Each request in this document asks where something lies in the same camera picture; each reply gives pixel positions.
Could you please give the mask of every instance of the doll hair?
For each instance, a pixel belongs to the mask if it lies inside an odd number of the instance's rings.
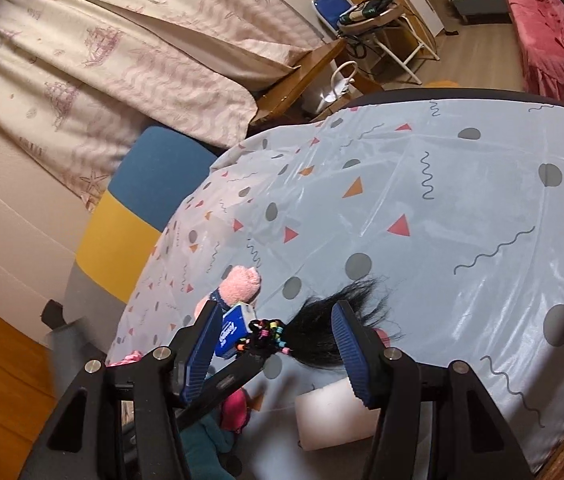
[[[284,324],[279,319],[255,320],[252,334],[238,342],[238,352],[248,348],[268,348],[271,353],[289,354],[311,368],[335,368],[342,365],[331,328],[331,310],[337,301],[348,301],[360,323],[373,328],[386,314],[385,296],[374,308],[367,307],[375,280],[350,283],[327,298],[308,298],[293,318]]]

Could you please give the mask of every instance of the black hair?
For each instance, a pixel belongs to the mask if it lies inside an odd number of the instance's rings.
[[[337,301],[348,301],[360,323],[374,327],[385,317],[387,296],[377,306],[367,308],[376,280],[358,280],[327,298],[308,298],[297,314],[286,323],[282,338],[290,355],[311,368],[342,365],[331,328],[331,310]]]

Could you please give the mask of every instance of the pink bed cover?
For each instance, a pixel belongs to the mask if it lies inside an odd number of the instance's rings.
[[[526,91],[564,102],[564,4],[508,0],[522,49]]]

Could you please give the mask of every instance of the metal screw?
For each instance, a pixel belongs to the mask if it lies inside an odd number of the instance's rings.
[[[153,357],[155,357],[158,361],[162,361],[162,359],[166,359],[171,355],[171,349],[168,346],[158,346],[155,350],[153,350]]]
[[[470,367],[464,361],[456,361],[452,364],[452,369],[459,374],[468,373]]]
[[[94,374],[95,372],[97,372],[100,368],[102,368],[102,363],[100,361],[98,361],[97,359],[92,359],[91,361],[89,361],[88,363],[86,363],[84,365],[84,369],[89,373],[89,374]]]
[[[399,348],[386,348],[384,351],[384,357],[389,361],[397,361],[401,358],[401,350]]]

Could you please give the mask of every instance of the blue tissue pack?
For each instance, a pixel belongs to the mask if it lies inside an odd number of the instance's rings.
[[[222,332],[215,346],[215,355],[224,359],[233,357],[237,351],[236,342],[250,332],[249,323],[254,319],[255,309],[248,303],[238,301],[222,317]]]

